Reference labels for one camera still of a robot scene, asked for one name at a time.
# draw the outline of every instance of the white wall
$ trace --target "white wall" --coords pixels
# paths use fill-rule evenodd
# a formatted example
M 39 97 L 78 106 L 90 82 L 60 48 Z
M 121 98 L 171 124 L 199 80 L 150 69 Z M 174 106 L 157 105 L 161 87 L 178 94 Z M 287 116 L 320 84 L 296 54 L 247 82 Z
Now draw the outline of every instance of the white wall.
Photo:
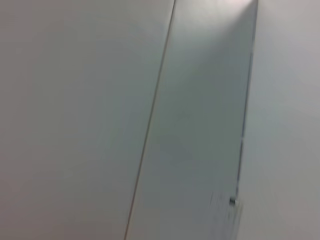
M 320 239 L 319 9 L 259 3 L 238 240 Z

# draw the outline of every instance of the door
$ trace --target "door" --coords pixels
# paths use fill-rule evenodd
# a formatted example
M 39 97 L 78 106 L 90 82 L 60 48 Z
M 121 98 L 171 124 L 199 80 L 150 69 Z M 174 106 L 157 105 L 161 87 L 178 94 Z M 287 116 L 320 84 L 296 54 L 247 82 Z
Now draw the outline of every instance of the door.
M 229 240 L 256 4 L 175 1 L 127 240 Z
M 0 239 L 124 239 L 172 7 L 0 2 Z

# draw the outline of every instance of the gray panel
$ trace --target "gray panel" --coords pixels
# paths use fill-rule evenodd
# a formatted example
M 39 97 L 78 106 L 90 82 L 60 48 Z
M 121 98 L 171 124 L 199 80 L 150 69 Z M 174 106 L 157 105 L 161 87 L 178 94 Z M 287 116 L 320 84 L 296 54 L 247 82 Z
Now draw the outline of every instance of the gray panel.
M 173 0 L 2 0 L 0 239 L 123 240 Z
M 175 5 L 127 240 L 227 240 L 256 2 Z

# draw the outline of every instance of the white door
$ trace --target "white door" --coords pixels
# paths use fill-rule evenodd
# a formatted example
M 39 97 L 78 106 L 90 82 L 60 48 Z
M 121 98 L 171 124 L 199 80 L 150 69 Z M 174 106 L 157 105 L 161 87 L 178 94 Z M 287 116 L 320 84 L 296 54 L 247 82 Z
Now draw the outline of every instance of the white door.
M 0 239 L 123 240 L 173 0 L 0 1 Z
M 228 240 L 252 0 L 176 0 L 127 240 Z

